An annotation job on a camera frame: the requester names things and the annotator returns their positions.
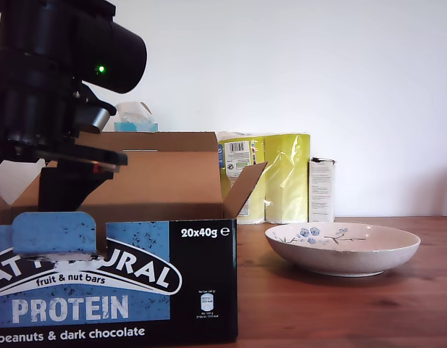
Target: text 20x40g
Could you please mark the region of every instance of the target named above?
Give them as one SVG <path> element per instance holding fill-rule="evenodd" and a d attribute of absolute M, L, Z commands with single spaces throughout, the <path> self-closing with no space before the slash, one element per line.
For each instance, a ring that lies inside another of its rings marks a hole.
<path fill-rule="evenodd" d="M 220 230 L 222 236 L 228 236 L 230 234 L 230 229 L 224 227 Z M 211 228 L 201 228 L 200 230 L 193 230 L 192 228 L 184 228 L 181 230 L 181 236 L 185 237 L 218 237 L 218 230 L 212 230 Z"/>

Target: white box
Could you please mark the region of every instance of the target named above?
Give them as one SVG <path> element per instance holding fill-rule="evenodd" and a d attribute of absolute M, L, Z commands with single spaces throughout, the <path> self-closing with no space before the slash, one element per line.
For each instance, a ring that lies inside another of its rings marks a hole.
<path fill-rule="evenodd" d="M 332 159 L 309 161 L 309 222 L 334 222 Z"/>

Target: barcode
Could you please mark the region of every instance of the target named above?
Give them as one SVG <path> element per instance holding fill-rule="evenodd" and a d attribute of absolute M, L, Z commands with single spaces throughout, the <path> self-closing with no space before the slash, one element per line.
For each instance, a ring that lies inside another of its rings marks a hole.
<path fill-rule="evenodd" d="M 244 141 L 240 141 L 238 143 L 230 143 L 230 152 L 236 152 L 236 151 L 244 151 Z"/>

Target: green led light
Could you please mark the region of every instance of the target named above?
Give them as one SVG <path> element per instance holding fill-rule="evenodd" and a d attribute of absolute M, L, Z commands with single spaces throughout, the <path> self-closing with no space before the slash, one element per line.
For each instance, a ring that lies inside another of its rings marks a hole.
<path fill-rule="evenodd" d="M 106 72 L 106 67 L 103 65 L 98 65 L 96 67 L 96 73 L 104 74 Z"/>

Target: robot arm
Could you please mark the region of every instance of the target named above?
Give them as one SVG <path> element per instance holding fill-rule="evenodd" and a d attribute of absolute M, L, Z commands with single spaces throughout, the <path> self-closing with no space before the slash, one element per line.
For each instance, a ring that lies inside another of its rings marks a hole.
<path fill-rule="evenodd" d="M 63 183 L 76 174 L 83 192 L 69 207 L 41 210 L 76 210 L 127 164 L 124 154 L 75 145 L 80 131 L 99 133 L 116 112 L 83 81 L 129 92 L 146 68 L 146 46 L 113 22 L 105 0 L 0 0 L 0 13 L 0 163 L 58 161 L 43 169 L 51 175 L 42 175 L 40 203 L 48 176 Z"/>

